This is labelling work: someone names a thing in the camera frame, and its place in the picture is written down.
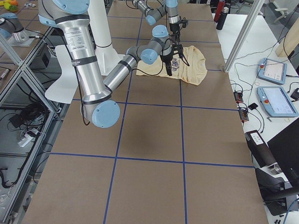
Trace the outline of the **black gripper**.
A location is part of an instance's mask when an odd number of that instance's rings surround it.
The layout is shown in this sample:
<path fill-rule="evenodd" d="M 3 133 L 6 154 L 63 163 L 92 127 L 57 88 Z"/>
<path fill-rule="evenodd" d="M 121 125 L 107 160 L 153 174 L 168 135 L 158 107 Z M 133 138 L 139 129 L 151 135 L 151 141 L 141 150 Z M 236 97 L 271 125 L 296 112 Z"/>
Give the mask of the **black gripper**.
<path fill-rule="evenodd" d="M 180 23 L 170 23 L 170 30 L 172 34 L 170 35 L 171 44 L 180 44 Z"/>
<path fill-rule="evenodd" d="M 165 63 L 165 68 L 168 76 L 172 76 L 171 61 L 174 55 L 178 55 L 178 57 L 186 66 L 190 66 L 184 53 L 181 53 L 181 44 L 173 44 L 161 54 L 161 60 L 163 63 Z"/>

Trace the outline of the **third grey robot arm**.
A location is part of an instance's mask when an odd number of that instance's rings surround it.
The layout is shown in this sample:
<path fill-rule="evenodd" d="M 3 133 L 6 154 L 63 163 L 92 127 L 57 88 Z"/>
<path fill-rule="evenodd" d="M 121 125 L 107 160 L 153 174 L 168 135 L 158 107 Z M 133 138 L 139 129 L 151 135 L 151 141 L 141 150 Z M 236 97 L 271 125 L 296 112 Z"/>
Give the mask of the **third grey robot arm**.
<path fill-rule="evenodd" d="M 0 34 L 9 39 L 13 37 L 16 42 L 24 42 L 28 39 L 28 35 L 14 13 L 3 13 L 0 15 Z"/>

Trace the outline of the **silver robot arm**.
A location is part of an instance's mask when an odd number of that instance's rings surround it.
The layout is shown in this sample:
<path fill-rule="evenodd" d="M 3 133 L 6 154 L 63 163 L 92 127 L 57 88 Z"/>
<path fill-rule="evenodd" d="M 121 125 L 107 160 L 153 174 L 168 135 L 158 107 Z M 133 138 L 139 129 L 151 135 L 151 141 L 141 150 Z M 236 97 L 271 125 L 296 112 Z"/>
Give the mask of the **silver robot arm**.
<path fill-rule="evenodd" d="M 184 20 L 179 15 L 177 0 L 164 0 L 157 8 L 149 7 L 144 0 L 133 0 L 132 3 L 145 15 L 145 19 L 150 26 L 153 26 L 167 15 L 172 32 L 171 39 L 176 45 L 180 44 L 180 25 L 183 24 Z"/>
<path fill-rule="evenodd" d="M 188 21 L 181 18 L 178 2 L 164 0 L 150 8 L 143 0 L 132 2 L 153 27 L 146 45 L 131 47 L 119 57 L 112 47 L 105 4 L 99 0 L 41 0 L 38 2 L 42 24 L 59 28 L 64 34 L 67 52 L 75 69 L 85 124 L 100 128 L 113 126 L 120 108 L 111 99 L 113 91 L 142 61 L 153 64 L 158 58 L 168 75 L 175 54 L 184 57 L 180 30 Z"/>

